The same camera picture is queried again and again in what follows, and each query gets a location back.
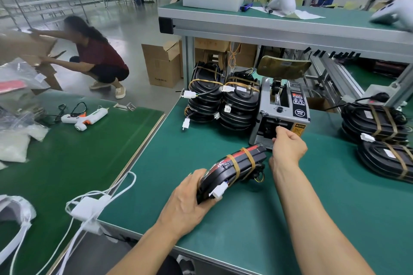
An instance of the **stack of black tail lights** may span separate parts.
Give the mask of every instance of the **stack of black tail lights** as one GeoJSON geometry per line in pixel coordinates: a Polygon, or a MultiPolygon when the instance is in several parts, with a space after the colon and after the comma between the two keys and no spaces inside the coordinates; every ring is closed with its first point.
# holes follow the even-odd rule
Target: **stack of black tail lights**
{"type": "Polygon", "coordinates": [[[413,183],[413,149],[385,142],[363,141],[357,151],[363,163],[373,172],[413,183]]]}
{"type": "Polygon", "coordinates": [[[198,204],[205,199],[214,198],[211,195],[212,190],[223,182],[232,185],[241,180],[247,181],[254,179],[256,182],[262,183],[265,179],[265,165],[262,164],[266,159],[265,152],[266,148],[261,144],[257,144],[233,153],[231,156],[240,169],[238,177],[234,162],[229,155],[215,163],[199,182],[197,191],[198,204]],[[251,160],[244,150],[247,150],[250,153],[254,160],[255,168],[253,168],[251,160]]]}
{"type": "Polygon", "coordinates": [[[361,133],[366,133],[378,141],[403,144],[412,131],[403,113],[393,108],[356,102],[344,106],[341,115],[343,131],[354,142],[360,142],[361,133]]]}
{"type": "Polygon", "coordinates": [[[214,119],[222,97],[224,78],[219,66],[198,62],[194,68],[189,90],[197,96],[189,99],[185,115],[192,121],[204,123],[214,119]]]}
{"type": "Polygon", "coordinates": [[[219,123],[235,131],[248,129],[255,120],[259,104],[259,81],[246,72],[235,72],[225,85],[232,86],[235,90],[223,93],[219,123]]]}

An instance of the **workbench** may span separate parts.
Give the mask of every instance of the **workbench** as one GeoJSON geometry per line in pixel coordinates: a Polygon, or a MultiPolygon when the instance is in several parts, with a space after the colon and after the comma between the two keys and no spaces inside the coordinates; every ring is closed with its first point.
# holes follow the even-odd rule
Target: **workbench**
{"type": "MultiPolygon", "coordinates": [[[[371,12],[306,6],[297,9],[325,18],[296,20],[255,9],[230,12],[191,8],[182,6],[181,1],[158,7],[158,15],[161,26],[170,27],[161,32],[182,36],[185,85],[189,83],[195,62],[194,37],[297,50],[310,47],[313,52],[319,49],[328,54],[354,51],[364,58],[413,63],[413,33],[370,23],[371,12]]],[[[325,69],[335,68],[327,54],[312,62],[322,64],[325,69]]],[[[342,95],[357,99],[364,92],[345,69],[337,69],[331,77],[342,95]]]]}
{"type": "MultiPolygon", "coordinates": [[[[98,220],[113,235],[139,239],[157,220],[173,189],[190,172],[210,168],[248,146],[249,135],[216,122],[182,130],[180,99],[131,168],[134,186],[98,220]]],[[[300,167],[340,230],[378,275],[410,274],[413,185],[380,177],[356,157],[340,133],[339,114],[311,110],[300,167]]],[[[175,249],[241,274],[299,274],[281,204],[267,162],[264,183],[239,183],[175,249]]],[[[131,183],[128,176],[119,191],[131,183]]]]}
{"type": "MultiPolygon", "coordinates": [[[[136,108],[113,108],[116,102],[48,90],[38,96],[50,115],[59,114],[58,105],[66,104],[70,113],[80,101],[88,113],[98,106],[109,107],[108,114],[87,130],[79,132],[72,124],[51,126],[43,142],[31,140],[27,163],[9,163],[0,171],[0,194],[26,198],[37,212],[18,252],[14,274],[35,275],[49,260],[65,234],[71,217],[65,212],[69,200],[90,190],[104,190],[128,170],[140,148],[162,122],[163,112],[136,108]]],[[[56,256],[64,251],[79,228],[75,221],[56,256]]],[[[1,222],[0,248],[18,232],[16,222],[1,222]]],[[[0,274],[9,273],[12,255],[0,266],[0,274]]]]}

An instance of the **round logo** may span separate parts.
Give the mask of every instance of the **round logo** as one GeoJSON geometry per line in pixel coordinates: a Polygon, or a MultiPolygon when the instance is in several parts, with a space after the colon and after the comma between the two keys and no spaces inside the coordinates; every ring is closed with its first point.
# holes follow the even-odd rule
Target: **round logo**
{"type": "Polygon", "coordinates": [[[306,115],[306,113],[303,110],[299,110],[299,109],[297,109],[295,111],[295,114],[298,115],[298,116],[305,116],[306,115]]]}

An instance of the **yellow warning label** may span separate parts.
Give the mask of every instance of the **yellow warning label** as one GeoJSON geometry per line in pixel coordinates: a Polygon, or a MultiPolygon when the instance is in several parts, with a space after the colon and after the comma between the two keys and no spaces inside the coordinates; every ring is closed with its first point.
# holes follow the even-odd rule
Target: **yellow warning label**
{"type": "Polygon", "coordinates": [[[304,132],[305,128],[305,124],[294,123],[291,131],[301,137],[301,134],[304,132]]]}

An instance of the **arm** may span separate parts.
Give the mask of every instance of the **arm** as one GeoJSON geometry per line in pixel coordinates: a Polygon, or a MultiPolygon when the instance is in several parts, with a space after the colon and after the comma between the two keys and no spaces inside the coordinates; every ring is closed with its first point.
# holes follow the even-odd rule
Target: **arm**
{"type": "Polygon", "coordinates": [[[189,174],[173,191],[159,218],[107,275],[155,275],[178,240],[198,225],[217,199],[197,204],[197,187],[206,169],[189,174]]]}
{"type": "Polygon", "coordinates": [[[283,127],[273,139],[270,166],[303,275],[370,274],[373,270],[334,224],[298,166],[305,142],[283,127]]]}
{"type": "Polygon", "coordinates": [[[42,31],[39,29],[28,29],[29,32],[32,32],[33,35],[39,36],[39,35],[45,35],[45,36],[51,36],[55,38],[61,38],[61,39],[67,39],[70,40],[70,36],[66,34],[64,31],[42,31]]]}
{"type": "Polygon", "coordinates": [[[95,66],[94,64],[90,64],[86,62],[80,62],[80,63],[68,62],[68,61],[58,60],[52,57],[39,57],[39,58],[42,62],[57,64],[71,71],[82,72],[82,73],[89,72],[90,69],[95,66]]]}

